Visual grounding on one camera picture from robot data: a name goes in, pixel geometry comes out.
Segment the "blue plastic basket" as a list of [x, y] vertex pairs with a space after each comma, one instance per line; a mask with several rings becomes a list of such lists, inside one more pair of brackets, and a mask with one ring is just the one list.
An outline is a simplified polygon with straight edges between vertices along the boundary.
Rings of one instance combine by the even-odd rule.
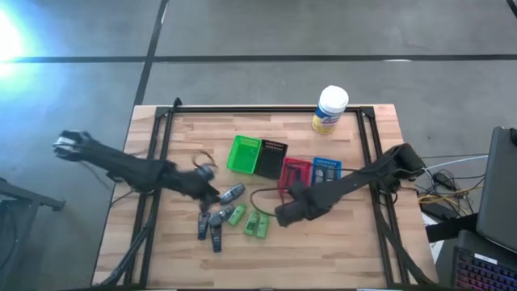
[[342, 163], [340, 161], [328, 159], [328, 158], [315, 157], [313, 159], [313, 167], [312, 167], [312, 179], [311, 179], [312, 186], [316, 185], [314, 183], [314, 177], [313, 177], [314, 169], [316, 167], [324, 168], [325, 172], [326, 172], [327, 167], [333, 167], [335, 169], [335, 180], [339, 180], [342, 178], [342, 174], [341, 174]]

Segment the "black plastic basket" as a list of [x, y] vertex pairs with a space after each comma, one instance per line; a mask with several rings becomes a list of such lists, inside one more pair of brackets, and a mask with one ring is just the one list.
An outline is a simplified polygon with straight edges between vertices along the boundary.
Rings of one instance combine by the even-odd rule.
[[268, 179], [279, 179], [287, 151], [287, 144], [262, 139], [254, 173]]

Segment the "Lysol wipes canister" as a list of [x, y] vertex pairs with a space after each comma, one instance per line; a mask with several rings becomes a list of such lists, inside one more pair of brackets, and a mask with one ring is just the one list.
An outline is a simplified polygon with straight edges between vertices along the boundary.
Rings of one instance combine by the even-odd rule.
[[329, 85], [324, 88], [313, 115], [313, 129], [320, 134], [332, 133], [348, 103], [349, 95], [340, 86]]

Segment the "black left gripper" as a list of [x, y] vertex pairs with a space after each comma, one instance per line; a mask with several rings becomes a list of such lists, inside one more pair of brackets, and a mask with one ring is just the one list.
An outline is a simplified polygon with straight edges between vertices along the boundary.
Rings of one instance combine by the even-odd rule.
[[192, 171], [179, 171], [175, 174], [177, 190], [184, 195], [200, 201], [200, 212], [207, 213], [211, 203], [221, 201], [220, 192], [210, 182], [203, 179], [196, 169]]

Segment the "red plastic basket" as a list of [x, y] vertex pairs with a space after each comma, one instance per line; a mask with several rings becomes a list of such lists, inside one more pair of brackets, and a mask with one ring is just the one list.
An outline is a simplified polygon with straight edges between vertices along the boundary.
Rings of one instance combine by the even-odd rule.
[[292, 185], [289, 185], [288, 181], [287, 181], [287, 179], [288, 179], [287, 165], [294, 165], [294, 164], [300, 165], [302, 167], [302, 179], [303, 179], [302, 183], [307, 187], [310, 185], [311, 173], [312, 173], [312, 163], [310, 161], [306, 161], [306, 160], [286, 157], [284, 159], [284, 163], [282, 166], [280, 181], [278, 182], [278, 188], [280, 188], [279, 189], [280, 195], [283, 195], [286, 192], [285, 188], [292, 186]]

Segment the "backlit keyboard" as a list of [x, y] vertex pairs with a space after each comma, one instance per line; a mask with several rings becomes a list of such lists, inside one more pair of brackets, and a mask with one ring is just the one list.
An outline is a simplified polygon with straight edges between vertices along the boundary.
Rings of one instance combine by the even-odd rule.
[[452, 286], [460, 290], [517, 291], [517, 253], [462, 230], [454, 247]]

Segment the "grey laptop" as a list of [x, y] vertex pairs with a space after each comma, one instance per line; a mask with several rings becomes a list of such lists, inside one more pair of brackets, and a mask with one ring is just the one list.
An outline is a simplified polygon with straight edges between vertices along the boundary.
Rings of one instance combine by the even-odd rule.
[[517, 253], [517, 129], [493, 129], [477, 232]]

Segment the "green plastic basket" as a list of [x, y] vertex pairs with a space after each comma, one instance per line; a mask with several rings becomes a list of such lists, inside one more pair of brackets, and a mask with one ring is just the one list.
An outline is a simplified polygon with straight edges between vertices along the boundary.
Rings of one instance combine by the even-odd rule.
[[231, 171], [253, 174], [259, 158], [262, 141], [257, 138], [236, 135], [229, 152], [226, 167]]

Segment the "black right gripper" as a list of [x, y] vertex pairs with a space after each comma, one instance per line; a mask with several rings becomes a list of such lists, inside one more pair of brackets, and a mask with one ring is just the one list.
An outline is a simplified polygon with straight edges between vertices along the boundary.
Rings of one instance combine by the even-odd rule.
[[302, 182], [296, 182], [287, 189], [292, 201], [275, 208], [275, 215], [282, 227], [287, 227], [291, 221], [312, 221], [324, 214], [323, 208], [318, 208], [309, 197], [309, 188]]

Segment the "black floor stand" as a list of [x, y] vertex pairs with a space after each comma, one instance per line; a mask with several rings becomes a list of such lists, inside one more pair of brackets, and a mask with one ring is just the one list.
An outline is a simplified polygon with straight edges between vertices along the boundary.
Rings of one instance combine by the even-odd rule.
[[61, 211], [64, 200], [26, 190], [0, 178], [0, 291], [18, 264], [40, 207]]

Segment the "black aluminium table frame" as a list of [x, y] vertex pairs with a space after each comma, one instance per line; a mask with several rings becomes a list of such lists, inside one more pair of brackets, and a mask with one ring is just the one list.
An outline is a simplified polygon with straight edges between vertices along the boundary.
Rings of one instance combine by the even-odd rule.
[[[391, 104], [346, 112], [331, 135], [313, 130], [313, 113], [310, 105], [185, 105], [167, 116], [163, 107], [138, 106], [124, 148], [147, 150], [152, 138], [171, 129], [170, 160], [182, 169], [214, 160], [219, 191], [243, 183], [241, 202], [271, 211], [280, 202], [276, 181], [226, 167], [236, 135], [287, 144], [293, 158], [333, 158], [350, 168], [403, 141]], [[373, 209], [370, 190], [361, 188], [313, 221], [285, 228], [272, 221], [265, 239], [244, 234], [242, 226], [223, 225], [222, 252], [214, 253], [210, 240], [197, 239], [197, 202], [166, 190], [151, 246], [138, 252], [128, 283], [149, 289], [383, 288], [387, 276], [398, 279], [400, 273], [395, 254], [389, 255], [390, 268], [383, 266]]]

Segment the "black power adapter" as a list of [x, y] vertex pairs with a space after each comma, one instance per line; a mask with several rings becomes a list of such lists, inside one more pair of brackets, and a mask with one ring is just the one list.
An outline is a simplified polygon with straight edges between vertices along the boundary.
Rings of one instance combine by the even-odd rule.
[[433, 174], [432, 179], [434, 182], [436, 182], [438, 185], [441, 185], [442, 187], [446, 188], [449, 191], [456, 191], [457, 187], [453, 180], [453, 178], [446, 176], [445, 174], [441, 172], [436, 172]]

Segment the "green battery pack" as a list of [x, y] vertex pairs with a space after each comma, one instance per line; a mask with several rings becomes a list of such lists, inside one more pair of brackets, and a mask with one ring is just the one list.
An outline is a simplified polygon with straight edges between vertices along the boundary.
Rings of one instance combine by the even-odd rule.
[[266, 214], [260, 213], [258, 216], [258, 226], [255, 232], [257, 238], [265, 239], [269, 228], [270, 219]]

